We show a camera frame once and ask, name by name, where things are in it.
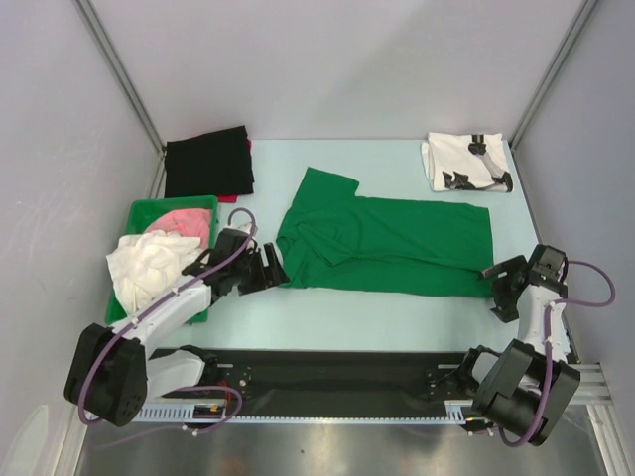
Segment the green t shirt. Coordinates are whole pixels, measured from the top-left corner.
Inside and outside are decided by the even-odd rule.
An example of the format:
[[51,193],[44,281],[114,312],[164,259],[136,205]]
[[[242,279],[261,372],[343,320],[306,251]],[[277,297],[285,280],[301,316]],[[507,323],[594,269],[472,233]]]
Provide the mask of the green t shirt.
[[295,289],[491,298],[488,209],[360,196],[353,178],[309,168],[277,245]]

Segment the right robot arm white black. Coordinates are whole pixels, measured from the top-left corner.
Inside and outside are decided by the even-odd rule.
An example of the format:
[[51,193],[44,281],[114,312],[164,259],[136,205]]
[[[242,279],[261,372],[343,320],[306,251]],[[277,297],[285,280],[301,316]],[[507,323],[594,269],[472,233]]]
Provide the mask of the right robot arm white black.
[[501,352],[469,349],[457,387],[478,416],[517,437],[502,436],[512,447],[542,445],[580,384],[556,329],[568,297],[567,269],[563,251],[539,244],[529,258],[520,255],[481,272],[491,284],[491,312],[503,323],[516,322],[518,334]]

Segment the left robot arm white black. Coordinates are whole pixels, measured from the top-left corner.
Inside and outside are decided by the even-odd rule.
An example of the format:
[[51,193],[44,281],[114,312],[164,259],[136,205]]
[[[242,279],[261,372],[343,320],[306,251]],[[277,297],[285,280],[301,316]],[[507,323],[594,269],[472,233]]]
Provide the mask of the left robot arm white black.
[[179,327],[232,291],[245,296],[285,285],[289,277],[273,243],[225,228],[215,245],[185,266],[175,283],[134,314],[80,333],[63,388],[85,423],[131,422],[148,400],[193,391],[219,391],[216,355],[193,345],[159,356]]

